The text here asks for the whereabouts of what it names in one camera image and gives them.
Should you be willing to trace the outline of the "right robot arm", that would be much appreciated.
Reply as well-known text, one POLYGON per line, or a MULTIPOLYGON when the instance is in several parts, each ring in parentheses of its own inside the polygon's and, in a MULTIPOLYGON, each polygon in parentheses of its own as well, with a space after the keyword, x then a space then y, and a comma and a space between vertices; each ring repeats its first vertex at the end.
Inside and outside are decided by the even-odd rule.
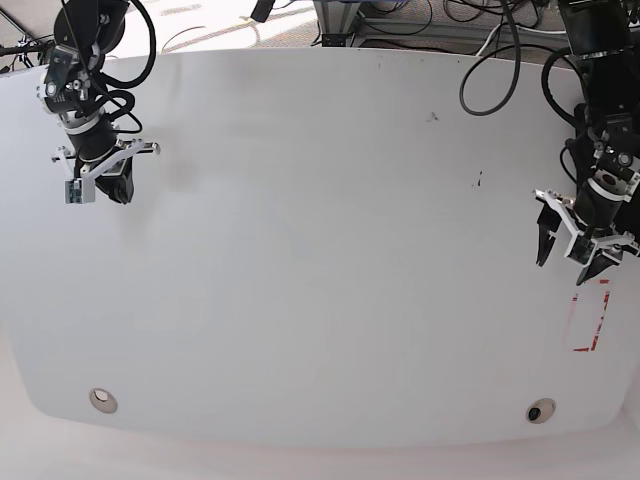
POLYGON ((54 48, 38 86, 43 109, 57 117, 69 143, 52 156, 65 172, 65 201, 88 204, 98 193, 126 205, 134 196, 133 159, 159 146, 141 138, 132 91, 150 76, 157 56, 153 20, 140 1, 64 1, 54 23, 54 48), (104 72, 135 9, 147 28, 149 53, 131 80, 104 72))

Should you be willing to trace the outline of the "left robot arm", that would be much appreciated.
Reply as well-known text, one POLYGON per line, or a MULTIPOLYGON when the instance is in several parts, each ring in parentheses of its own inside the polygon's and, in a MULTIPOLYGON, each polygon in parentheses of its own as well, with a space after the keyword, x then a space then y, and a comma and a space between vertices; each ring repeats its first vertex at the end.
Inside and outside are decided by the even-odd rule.
POLYGON ((573 161, 573 196, 537 190, 536 263, 543 266, 556 233, 565 227, 566 259, 581 268, 582 285, 626 255, 639 254, 639 19, 636 1, 561 1, 567 47, 545 62, 541 84, 551 94, 549 75, 555 62, 571 56, 584 100, 572 113, 558 109, 575 136, 561 151, 573 161))

